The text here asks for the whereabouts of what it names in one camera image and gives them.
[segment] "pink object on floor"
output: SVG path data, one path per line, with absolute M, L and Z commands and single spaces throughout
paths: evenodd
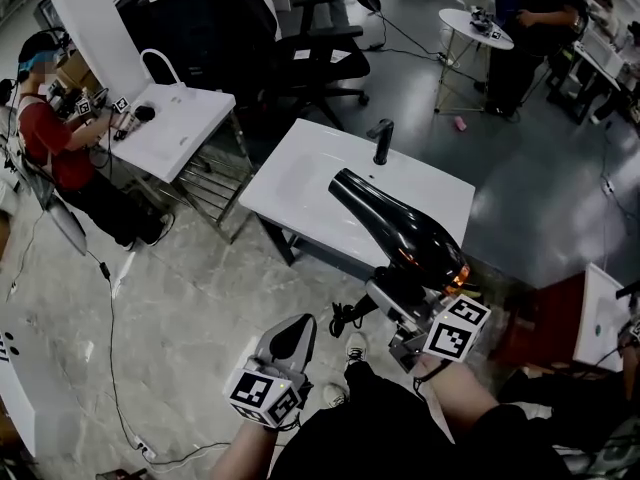
M 465 123 L 464 119 L 462 119 L 460 116 L 456 116 L 453 122 L 455 123 L 456 128 L 461 132 L 467 129 L 467 123 Z

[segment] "white sink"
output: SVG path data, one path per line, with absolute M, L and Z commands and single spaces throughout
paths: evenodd
M 385 165 L 376 165 L 375 149 L 368 140 L 298 119 L 244 191 L 240 204 L 367 265 L 388 265 L 367 230 L 328 191 L 333 177 L 348 168 L 437 220 L 461 245 L 475 189 L 393 150 Z

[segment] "round white table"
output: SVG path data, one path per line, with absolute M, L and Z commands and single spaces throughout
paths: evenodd
M 464 54 L 469 50 L 472 44 L 477 43 L 478 48 L 481 45 L 488 46 L 487 48 L 487 61 L 486 61 L 486 70 L 487 76 L 486 80 L 489 80 L 489 56 L 491 52 L 491 48 L 496 48 L 498 50 L 512 50 L 513 40 L 509 37 L 509 35 L 502 30 L 498 25 L 494 23 L 493 29 L 489 33 L 489 35 L 484 35 L 478 32 L 476 28 L 471 25 L 471 13 L 469 11 L 462 11 L 460 9 L 441 9 L 440 10 L 440 19 L 449 27 L 453 29 L 451 33 L 451 39 L 449 40 L 449 45 L 447 47 L 447 62 L 443 64 L 442 74 L 440 75 L 440 82 L 438 85 L 438 95 L 436 96 L 436 113 L 443 112 L 455 112 L 455 111 L 476 111 L 482 112 L 484 111 L 484 104 L 481 106 L 471 107 L 471 108 L 443 108 L 445 101 L 449 98 L 451 93 L 456 93 L 462 99 L 468 100 L 467 96 L 460 94 L 454 88 L 446 83 L 447 75 L 451 72 L 455 73 L 453 69 L 453 65 L 449 65 L 449 58 L 451 54 L 451 48 L 453 46 L 453 41 L 456 34 L 460 34 L 467 39 L 471 39 L 468 44 L 462 50 L 462 53 L 455 59 L 457 62 L 464 56 Z M 445 87 L 448 92 L 447 94 L 442 94 L 442 87 Z

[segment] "shoelace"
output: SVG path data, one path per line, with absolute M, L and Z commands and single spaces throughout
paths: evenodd
M 363 355 L 364 350 L 361 348 L 352 348 L 351 352 L 349 352 L 349 361 L 362 361 Z

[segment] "glossy dark floor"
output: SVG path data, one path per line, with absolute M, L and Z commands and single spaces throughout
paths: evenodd
M 444 49 L 438 11 L 462 7 L 456 0 L 381 1 L 385 16 L 432 52 Z M 369 16 L 355 0 L 348 0 L 348 10 L 352 24 L 364 27 L 361 47 L 382 39 L 378 17 Z M 285 36 L 296 32 L 299 15 L 279 18 Z M 391 27 L 387 39 L 387 48 L 422 53 Z M 471 48 L 460 69 L 483 78 L 483 55 Z M 549 89 L 542 83 L 520 109 L 518 123 L 462 113 L 468 128 L 459 132 L 453 115 L 433 112 L 441 64 L 394 52 L 367 53 L 367 58 L 371 74 L 345 85 L 363 88 L 371 97 L 369 105 L 363 108 L 357 98 L 346 97 L 332 99 L 332 108 L 346 130 L 361 137 L 380 119 L 392 119 L 392 149 L 476 187 L 465 253 L 537 287 L 578 272 L 590 261 L 606 266 L 622 283 L 640 277 L 638 220 L 625 218 L 615 199 L 605 198 L 601 190 L 604 123 L 577 126 L 546 101 Z M 538 78 L 545 69 L 540 68 Z M 471 80 L 458 76 L 455 83 L 468 97 L 478 96 Z M 307 118 L 329 124 L 315 110 Z M 637 133 L 616 114 L 607 136 L 604 171 L 621 205 L 637 215 Z

